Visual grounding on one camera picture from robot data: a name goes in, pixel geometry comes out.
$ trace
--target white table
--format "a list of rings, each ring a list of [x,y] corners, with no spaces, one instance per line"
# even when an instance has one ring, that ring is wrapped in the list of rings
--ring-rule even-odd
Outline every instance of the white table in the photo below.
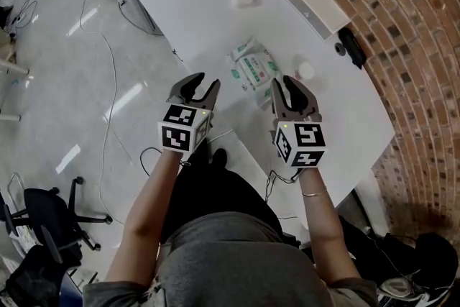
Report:
[[[365,70],[355,67],[348,55],[337,55],[338,37],[323,42],[286,0],[258,0],[246,9],[232,8],[230,0],[140,1],[189,71],[206,72],[204,86],[221,80],[216,106],[266,174],[270,169],[283,176],[292,172],[271,144],[271,109],[258,109],[224,62],[226,54],[251,36],[270,51],[284,74],[293,74],[293,60],[299,57],[315,68],[317,77],[308,88],[318,100],[328,145],[319,168],[335,204],[365,177],[394,136]],[[299,187],[284,186],[293,212],[306,225]]]

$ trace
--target black pants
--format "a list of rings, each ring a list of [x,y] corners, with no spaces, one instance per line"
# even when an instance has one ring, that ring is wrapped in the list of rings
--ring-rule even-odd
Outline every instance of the black pants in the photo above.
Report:
[[[252,215],[283,238],[276,214],[256,190],[238,174],[210,164],[207,147],[199,150],[190,156],[191,165],[180,171],[175,182],[160,242],[165,243],[174,231],[189,221],[224,211]]]

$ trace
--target forearm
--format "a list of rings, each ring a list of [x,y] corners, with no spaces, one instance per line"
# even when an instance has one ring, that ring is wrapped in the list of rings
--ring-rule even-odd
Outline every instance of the forearm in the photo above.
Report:
[[[165,150],[126,218],[123,238],[106,281],[129,281],[148,287],[157,262],[162,226],[182,154]]]
[[[165,150],[129,211],[124,232],[160,238],[182,154]]]
[[[304,170],[300,176],[300,188],[304,194],[321,193],[326,189],[318,169]],[[312,197],[303,197],[310,238],[343,238],[339,216],[327,192]]]
[[[332,284],[346,278],[360,278],[346,249],[344,233],[317,169],[304,170],[300,176],[300,187],[304,194],[322,193],[318,196],[304,196],[305,212],[310,232],[311,248],[316,269],[326,283]]]

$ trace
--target table leg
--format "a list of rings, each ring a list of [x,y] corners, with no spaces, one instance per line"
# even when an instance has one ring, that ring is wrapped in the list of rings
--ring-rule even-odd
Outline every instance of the table leg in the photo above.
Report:
[[[0,114],[0,120],[9,120],[12,122],[19,122],[21,120],[21,116],[20,115]]]
[[[13,63],[10,63],[10,62],[5,62],[4,60],[0,60],[0,66],[8,68],[8,69],[11,69],[14,72],[18,72],[18,73],[21,73],[21,74],[29,74],[29,69],[28,68],[19,67],[16,64],[13,64]]]

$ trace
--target plastic packaging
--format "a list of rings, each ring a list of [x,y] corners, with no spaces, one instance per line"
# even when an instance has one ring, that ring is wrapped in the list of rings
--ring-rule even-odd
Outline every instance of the plastic packaging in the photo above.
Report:
[[[226,56],[226,64],[243,91],[266,109],[271,102],[272,79],[281,72],[264,45],[251,37]]]

